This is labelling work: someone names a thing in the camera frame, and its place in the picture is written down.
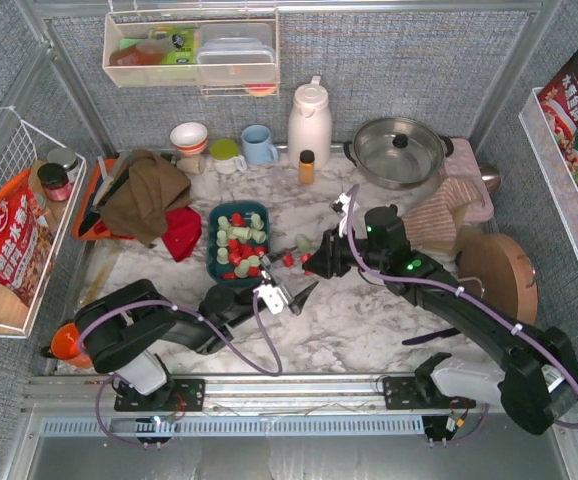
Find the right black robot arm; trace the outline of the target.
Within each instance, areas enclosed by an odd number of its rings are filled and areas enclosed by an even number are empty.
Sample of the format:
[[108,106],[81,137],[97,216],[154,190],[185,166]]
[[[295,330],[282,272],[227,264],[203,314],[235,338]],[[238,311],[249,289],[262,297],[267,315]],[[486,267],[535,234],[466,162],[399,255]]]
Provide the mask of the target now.
[[578,429],[578,359],[569,337],[556,327],[541,330],[514,320],[468,293],[442,264],[411,248],[394,205],[368,210],[367,236],[356,238],[358,191],[353,186],[332,203],[338,225],[324,232],[305,270],[331,279],[357,268],[392,294],[441,317],[493,360],[492,367],[468,367],[437,354],[416,371],[422,395],[438,391],[497,404],[533,435],[552,425]]

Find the brown cloth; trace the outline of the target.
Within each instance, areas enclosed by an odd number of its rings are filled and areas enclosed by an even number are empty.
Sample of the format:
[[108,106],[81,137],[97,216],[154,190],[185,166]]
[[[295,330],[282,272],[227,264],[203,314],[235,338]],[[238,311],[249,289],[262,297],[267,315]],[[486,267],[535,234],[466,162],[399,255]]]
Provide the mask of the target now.
[[191,203],[191,181],[162,156],[133,150],[124,172],[128,179],[100,208],[112,234],[131,237],[146,247],[168,230],[166,213]]

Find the pink striped towel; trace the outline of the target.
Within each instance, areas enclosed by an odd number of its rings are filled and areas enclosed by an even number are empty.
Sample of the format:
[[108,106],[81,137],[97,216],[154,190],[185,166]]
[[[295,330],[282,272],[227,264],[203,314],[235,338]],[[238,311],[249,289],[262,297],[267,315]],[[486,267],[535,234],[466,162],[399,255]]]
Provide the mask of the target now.
[[415,246],[438,242],[453,245],[466,209],[483,202],[472,181],[460,177],[444,180],[429,198],[403,216],[408,241]]

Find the teal storage basket tray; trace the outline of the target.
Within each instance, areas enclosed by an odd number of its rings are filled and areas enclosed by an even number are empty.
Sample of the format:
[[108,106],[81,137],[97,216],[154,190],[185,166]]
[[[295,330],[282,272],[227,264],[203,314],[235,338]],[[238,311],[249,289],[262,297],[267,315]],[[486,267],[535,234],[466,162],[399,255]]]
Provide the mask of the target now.
[[[232,215],[240,213],[245,221],[244,227],[234,226]],[[264,228],[255,230],[250,226],[253,213],[262,217]],[[218,218],[226,216],[231,224],[228,230],[221,230]],[[260,279],[258,260],[263,254],[270,252],[270,221],[267,209],[259,202],[240,200],[221,203],[216,206],[208,217],[206,270],[209,276],[219,284],[225,284],[236,289],[253,285]],[[220,247],[226,247],[230,263],[220,265],[216,261],[216,253]],[[237,278],[234,269],[242,261],[250,262],[249,276]]]

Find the red cloth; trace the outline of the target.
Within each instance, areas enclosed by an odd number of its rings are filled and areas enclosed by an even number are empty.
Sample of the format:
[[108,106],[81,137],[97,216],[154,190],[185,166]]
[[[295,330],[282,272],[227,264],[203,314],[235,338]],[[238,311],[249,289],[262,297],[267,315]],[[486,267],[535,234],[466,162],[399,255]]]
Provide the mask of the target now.
[[167,230],[161,239],[175,262],[188,258],[200,239],[201,217],[190,207],[178,208],[165,214]]

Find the right arm mounting base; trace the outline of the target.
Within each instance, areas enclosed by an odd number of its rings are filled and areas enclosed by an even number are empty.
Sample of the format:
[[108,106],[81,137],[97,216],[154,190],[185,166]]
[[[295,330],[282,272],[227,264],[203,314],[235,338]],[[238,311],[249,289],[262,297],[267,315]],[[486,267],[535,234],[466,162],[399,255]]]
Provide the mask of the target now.
[[476,407],[474,400],[445,396],[430,380],[419,380],[411,375],[381,375],[374,384],[389,411],[411,410],[431,414]]

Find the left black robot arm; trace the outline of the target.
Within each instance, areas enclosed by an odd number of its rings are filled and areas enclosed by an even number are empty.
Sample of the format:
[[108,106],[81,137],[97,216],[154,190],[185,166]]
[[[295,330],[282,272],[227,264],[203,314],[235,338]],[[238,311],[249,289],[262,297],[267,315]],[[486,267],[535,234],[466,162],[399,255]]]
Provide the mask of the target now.
[[287,309],[299,315],[316,286],[312,283],[291,294],[271,273],[267,256],[261,260],[261,276],[250,286],[216,284],[196,309],[175,304],[160,294],[151,281],[142,279],[76,313],[77,348],[89,357],[96,372],[115,376],[141,397],[168,395],[173,388],[166,366],[149,351],[158,341],[175,343],[201,355],[228,347],[259,373],[278,376],[283,367],[272,343],[268,346],[277,367],[267,371],[233,346],[231,330],[254,318],[263,338],[270,341],[259,314],[266,310],[277,315]]

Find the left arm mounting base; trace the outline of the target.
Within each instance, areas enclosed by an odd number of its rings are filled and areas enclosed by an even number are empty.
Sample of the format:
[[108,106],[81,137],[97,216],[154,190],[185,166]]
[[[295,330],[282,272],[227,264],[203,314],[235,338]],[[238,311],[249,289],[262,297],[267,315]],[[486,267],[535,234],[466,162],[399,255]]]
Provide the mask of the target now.
[[140,394],[120,380],[113,385],[117,412],[200,412],[203,408],[203,379],[170,379],[148,395]]

